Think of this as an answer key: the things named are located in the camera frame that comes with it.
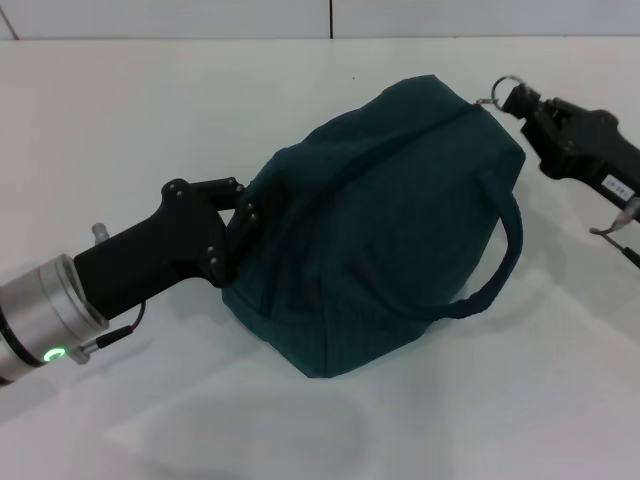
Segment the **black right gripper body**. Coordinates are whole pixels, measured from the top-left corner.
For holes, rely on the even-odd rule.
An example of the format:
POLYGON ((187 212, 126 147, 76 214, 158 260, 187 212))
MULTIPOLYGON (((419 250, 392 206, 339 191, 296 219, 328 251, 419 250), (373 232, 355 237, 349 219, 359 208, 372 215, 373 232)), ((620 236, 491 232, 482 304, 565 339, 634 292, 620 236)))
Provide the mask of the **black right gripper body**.
POLYGON ((620 209, 640 198, 640 148, 620 133, 617 117, 559 98, 546 101, 558 102, 560 149, 539 155, 540 170, 554 180, 579 181, 620 209))

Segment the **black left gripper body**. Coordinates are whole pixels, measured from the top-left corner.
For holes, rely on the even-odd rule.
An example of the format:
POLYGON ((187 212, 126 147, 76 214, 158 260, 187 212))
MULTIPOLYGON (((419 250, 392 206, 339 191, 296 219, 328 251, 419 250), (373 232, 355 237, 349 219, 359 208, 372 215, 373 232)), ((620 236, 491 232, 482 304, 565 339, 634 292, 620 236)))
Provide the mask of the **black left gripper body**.
POLYGON ((226 285, 226 225, 213 205, 174 179, 146 220, 74 258, 89 304, 111 320, 190 278, 226 285))

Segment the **dark teal insulated lunch bag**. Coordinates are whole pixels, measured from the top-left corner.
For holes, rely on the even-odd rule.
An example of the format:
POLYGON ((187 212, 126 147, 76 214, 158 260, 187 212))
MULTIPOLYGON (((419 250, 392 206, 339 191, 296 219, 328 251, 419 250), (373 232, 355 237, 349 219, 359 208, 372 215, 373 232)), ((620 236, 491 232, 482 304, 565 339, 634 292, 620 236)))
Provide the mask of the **dark teal insulated lunch bag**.
POLYGON ((487 310, 514 270, 525 161, 481 106, 402 80, 278 151, 225 306, 310 378, 336 377, 487 310))

